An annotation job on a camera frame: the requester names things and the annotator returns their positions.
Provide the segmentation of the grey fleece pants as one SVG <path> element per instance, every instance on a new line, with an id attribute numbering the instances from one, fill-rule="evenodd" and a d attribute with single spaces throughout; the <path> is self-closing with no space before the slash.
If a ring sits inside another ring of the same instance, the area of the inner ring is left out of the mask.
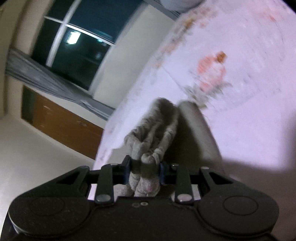
<path id="1" fill-rule="evenodd" d="M 191 170 L 207 166 L 224 173 L 222 157 L 198 106 L 178 105 L 156 99 L 121 148 L 131 157 L 134 169 L 126 185 L 114 187 L 115 197 L 154 197 L 161 191 L 157 170 L 161 164 L 184 165 Z"/>

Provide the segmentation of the dark window with frame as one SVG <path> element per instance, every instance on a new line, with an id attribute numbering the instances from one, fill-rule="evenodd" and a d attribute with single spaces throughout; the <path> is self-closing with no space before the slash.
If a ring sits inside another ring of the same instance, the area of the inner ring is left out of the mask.
<path id="1" fill-rule="evenodd" d="M 31 58 L 85 91 L 144 1 L 53 1 Z"/>

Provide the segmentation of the pink floral bed sheet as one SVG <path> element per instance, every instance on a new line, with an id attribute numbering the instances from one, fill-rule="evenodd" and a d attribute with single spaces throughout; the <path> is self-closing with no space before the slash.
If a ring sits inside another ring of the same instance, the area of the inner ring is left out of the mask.
<path id="1" fill-rule="evenodd" d="M 295 238 L 295 1 L 204 1 L 182 15 L 107 121 L 94 169 L 159 97 L 195 102 L 228 175 L 272 196 Z"/>

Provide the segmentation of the grey curtain left side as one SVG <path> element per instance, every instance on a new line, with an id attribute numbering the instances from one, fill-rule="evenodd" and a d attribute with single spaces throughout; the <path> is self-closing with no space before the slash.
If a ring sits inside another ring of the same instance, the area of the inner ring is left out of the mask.
<path id="1" fill-rule="evenodd" d="M 25 85 L 34 87 L 46 94 L 73 102 L 103 120 L 108 120 L 115 111 L 85 93 L 65 79 L 55 75 L 18 49 L 9 49 L 6 73 Z"/>

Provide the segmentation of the brown wooden door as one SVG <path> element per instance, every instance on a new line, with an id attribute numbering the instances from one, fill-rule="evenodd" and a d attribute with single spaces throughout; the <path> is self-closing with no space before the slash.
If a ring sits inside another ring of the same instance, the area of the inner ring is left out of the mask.
<path id="1" fill-rule="evenodd" d="M 103 129 L 25 86 L 21 118 L 66 147 L 95 159 Z"/>

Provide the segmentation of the rolled light blue blanket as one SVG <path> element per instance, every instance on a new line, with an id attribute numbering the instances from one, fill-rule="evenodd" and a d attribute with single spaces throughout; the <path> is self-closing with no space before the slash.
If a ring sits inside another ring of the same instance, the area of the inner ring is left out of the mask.
<path id="1" fill-rule="evenodd" d="M 160 0 L 160 2 L 161 5 L 169 11 L 184 13 L 198 6 L 202 0 Z"/>

